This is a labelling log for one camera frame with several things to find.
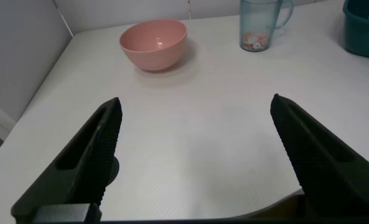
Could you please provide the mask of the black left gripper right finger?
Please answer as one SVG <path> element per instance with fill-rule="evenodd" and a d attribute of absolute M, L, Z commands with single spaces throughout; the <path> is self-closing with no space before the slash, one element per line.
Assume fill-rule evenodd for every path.
<path fill-rule="evenodd" d="M 317 214 L 369 217 L 369 162 L 289 98 L 275 94 L 270 113 Z"/>

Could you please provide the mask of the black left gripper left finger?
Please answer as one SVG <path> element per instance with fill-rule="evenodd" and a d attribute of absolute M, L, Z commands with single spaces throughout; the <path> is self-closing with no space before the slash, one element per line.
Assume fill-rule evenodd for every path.
<path fill-rule="evenodd" d="M 16 221 L 100 221 L 122 116 L 119 98 L 103 103 L 12 206 Z"/>

